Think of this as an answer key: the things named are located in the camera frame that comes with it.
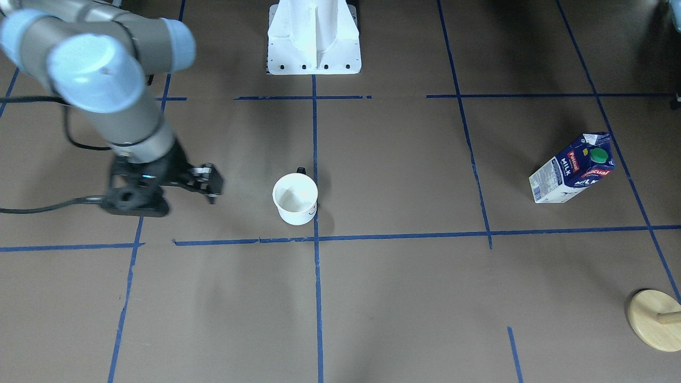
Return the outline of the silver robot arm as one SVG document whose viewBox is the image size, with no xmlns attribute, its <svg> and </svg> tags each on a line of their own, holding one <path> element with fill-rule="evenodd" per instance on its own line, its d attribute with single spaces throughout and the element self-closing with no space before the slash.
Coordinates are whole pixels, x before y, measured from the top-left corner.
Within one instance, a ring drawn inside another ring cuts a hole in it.
<svg viewBox="0 0 681 383">
<path fill-rule="evenodd" d="M 214 203 L 222 176 L 212 163 L 190 165 L 147 85 L 156 73 L 194 63 L 187 25 L 101 1 L 2 1 L 2 16 L 3 53 L 82 112 L 114 153 L 111 175 L 126 185 L 109 189 L 110 206 L 131 211 L 161 202 L 165 186 Z"/>
</svg>

